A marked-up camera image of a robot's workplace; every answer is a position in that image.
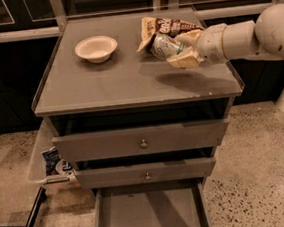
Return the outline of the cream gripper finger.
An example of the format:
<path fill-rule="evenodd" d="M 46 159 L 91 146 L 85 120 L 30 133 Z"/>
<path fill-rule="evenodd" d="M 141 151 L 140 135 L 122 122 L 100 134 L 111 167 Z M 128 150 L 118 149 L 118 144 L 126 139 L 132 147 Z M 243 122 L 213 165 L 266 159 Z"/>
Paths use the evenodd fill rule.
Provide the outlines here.
<path fill-rule="evenodd" d="M 197 39 L 200 37 L 202 33 L 203 33 L 202 29 L 190 30 L 189 32 L 180 33 L 178 36 L 175 37 L 175 40 L 182 42 L 189 47 L 191 46 L 196 47 Z"/>
<path fill-rule="evenodd" d="M 171 56 L 167 62 L 175 68 L 192 68 L 199 66 L 204 60 L 203 57 L 193 48 L 186 48 L 180 54 Z"/>

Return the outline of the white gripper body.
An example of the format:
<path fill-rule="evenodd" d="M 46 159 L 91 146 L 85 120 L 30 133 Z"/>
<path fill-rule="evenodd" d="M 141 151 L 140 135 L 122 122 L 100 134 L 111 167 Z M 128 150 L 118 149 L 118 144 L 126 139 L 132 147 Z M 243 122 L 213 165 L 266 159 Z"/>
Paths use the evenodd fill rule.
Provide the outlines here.
<path fill-rule="evenodd" d="M 199 35 L 196 40 L 197 52 L 207 63 L 223 64 L 227 59 L 223 52 L 223 34 L 227 25 L 221 23 L 220 25 L 211 25 L 206 28 Z"/>

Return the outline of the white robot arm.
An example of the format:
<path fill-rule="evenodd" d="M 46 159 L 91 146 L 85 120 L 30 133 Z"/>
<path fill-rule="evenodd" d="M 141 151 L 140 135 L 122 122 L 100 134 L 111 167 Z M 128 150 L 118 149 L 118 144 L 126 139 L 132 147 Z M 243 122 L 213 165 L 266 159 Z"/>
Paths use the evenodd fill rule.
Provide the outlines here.
<path fill-rule="evenodd" d="M 284 3 L 268 7 L 257 21 L 211 25 L 205 30 L 180 34 L 176 40 L 188 45 L 168 59 L 171 66 L 179 69 L 199 66 L 204 61 L 223 64 L 233 59 L 284 60 Z M 276 107 L 284 112 L 284 89 Z"/>

